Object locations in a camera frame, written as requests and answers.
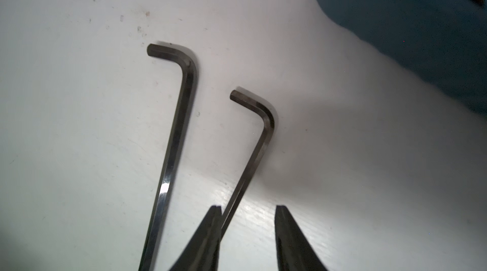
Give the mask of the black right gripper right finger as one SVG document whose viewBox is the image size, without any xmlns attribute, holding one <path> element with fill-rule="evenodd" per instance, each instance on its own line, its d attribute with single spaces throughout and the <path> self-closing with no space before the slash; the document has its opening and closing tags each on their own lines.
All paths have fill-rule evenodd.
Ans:
<svg viewBox="0 0 487 271">
<path fill-rule="evenodd" d="M 327 270 L 284 205 L 276 207 L 275 240 L 279 270 Z"/>
</svg>

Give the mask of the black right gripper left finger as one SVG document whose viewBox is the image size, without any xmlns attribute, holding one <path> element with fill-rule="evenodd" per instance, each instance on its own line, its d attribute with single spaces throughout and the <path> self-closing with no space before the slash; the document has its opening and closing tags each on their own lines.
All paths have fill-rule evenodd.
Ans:
<svg viewBox="0 0 487 271">
<path fill-rule="evenodd" d="M 218 269 L 222 211 L 211 206 L 170 271 Z"/>
</svg>

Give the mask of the long black hex key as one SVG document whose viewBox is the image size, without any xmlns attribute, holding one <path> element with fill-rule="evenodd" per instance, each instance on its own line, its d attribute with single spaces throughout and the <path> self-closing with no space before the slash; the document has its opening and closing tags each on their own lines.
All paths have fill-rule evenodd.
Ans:
<svg viewBox="0 0 487 271">
<path fill-rule="evenodd" d="M 182 79 L 161 176 L 157 186 L 142 257 L 138 267 L 139 270 L 153 270 L 155 265 L 157 251 L 169 209 L 171 192 L 175 184 L 178 164 L 194 104 L 198 79 L 198 70 L 195 61 L 190 55 L 175 45 L 150 44 L 147 47 L 147 54 L 150 57 L 177 64 L 181 68 Z"/>
</svg>

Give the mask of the short black hex key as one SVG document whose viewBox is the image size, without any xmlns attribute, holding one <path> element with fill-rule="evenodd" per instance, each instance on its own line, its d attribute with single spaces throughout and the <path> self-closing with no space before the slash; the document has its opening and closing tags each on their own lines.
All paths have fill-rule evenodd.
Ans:
<svg viewBox="0 0 487 271">
<path fill-rule="evenodd" d="M 224 209 L 223 220 L 221 222 L 221 238 L 223 238 L 227 232 L 232 218 L 237 211 L 238 205 L 242 201 L 242 198 L 247 191 L 247 188 L 249 187 L 259 164 L 265 156 L 266 150 L 270 145 L 276 129 L 276 120 L 273 112 L 274 108 L 262 97 L 250 92 L 247 89 L 237 87 L 231 92 L 230 99 L 258 115 L 263 121 L 263 131 L 246 164 L 246 167 L 240 176 L 232 196 Z"/>
</svg>

